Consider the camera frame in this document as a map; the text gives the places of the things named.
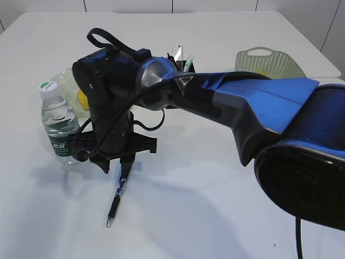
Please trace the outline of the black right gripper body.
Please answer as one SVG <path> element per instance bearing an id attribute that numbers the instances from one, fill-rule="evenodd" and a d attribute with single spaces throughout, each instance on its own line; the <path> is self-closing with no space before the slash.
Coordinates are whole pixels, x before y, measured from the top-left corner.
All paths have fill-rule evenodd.
<path id="1" fill-rule="evenodd" d="M 87 158 L 87 154 L 96 148 L 97 143 L 96 133 L 94 131 L 72 134 L 72 156 L 81 162 L 86 160 L 93 162 L 93 158 L 106 158 L 110 161 L 142 151 L 156 153 L 157 150 L 156 138 L 130 131 L 124 137 L 111 136 L 107 138 L 100 150 L 94 156 Z"/>

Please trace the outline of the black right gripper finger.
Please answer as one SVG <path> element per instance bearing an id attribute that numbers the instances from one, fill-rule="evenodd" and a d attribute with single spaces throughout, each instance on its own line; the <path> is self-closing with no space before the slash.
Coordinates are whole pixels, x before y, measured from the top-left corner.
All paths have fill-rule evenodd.
<path id="1" fill-rule="evenodd" d="M 135 160 L 135 154 L 126 155 L 120 158 L 121 176 L 120 178 L 128 178 L 129 172 Z"/>
<path id="2" fill-rule="evenodd" d="M 93 158 L 93 163 L 99 166 L 105 174 L 108 174 L 110 169 L 110 161 L 106 158 Z"/>

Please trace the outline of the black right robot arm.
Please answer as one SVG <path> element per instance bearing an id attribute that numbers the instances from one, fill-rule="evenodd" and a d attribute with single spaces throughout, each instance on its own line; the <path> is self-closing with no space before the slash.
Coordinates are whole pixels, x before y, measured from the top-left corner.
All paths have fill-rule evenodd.
<path id="1" fill-rule="evenodd" d="M 73 76 L 89 103 L 92 131 L 78 132 L 73 156 L 104 172 L 112 159 L 150 150 L 133 131 L 130 108 L 169 106 L 229 127 L 242 165 L 281 209 L 344 230 L 344 86 L 251 72 L 192 73 L 147 49 L 105 47 L 76 61 Z"/>

